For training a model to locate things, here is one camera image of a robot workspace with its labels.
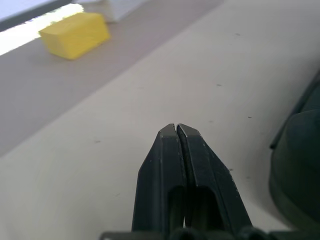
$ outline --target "white object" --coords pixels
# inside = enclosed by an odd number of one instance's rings
[[[148,0],[77,0],[85,12],[100,13],[107,22],[118,22]]]
[[[0,1],[0,32],[70,3],[71,0]]]

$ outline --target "gray surface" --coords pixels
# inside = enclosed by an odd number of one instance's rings
[[[71,3],[72,0],[0,1],[0,32]]]
[[[68,61],[34,40],[0,57],[0,156],[210,12],[219,0],[152,0],[112,40]]]

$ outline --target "white tabletop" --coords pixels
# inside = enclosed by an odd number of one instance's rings
[[[252,223],[288,229],[269,144],[320,65],[320,2],[154,0],[75,61],[40,40],[0,57],[0,238],[129,231],[159,129],[200,131]]]
[[[0,32],[70,3],[72,0],[2,0]]]

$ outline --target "table surface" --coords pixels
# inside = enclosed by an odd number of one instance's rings
[[[69,4],[72,0],[0,1],[0,32]]]
[[[251,221],[288,229],[269,144],[319,67],[320,2],[153,0],[75,61],[37,39],[0,57],[0,238],[95,240],[131,227],[159,129],[200,131]]]

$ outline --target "yellow sponge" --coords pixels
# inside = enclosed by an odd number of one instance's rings
[[[66,59],[76,59],[110,38],[104,17],[80,12],[39,31],[48,51]]]

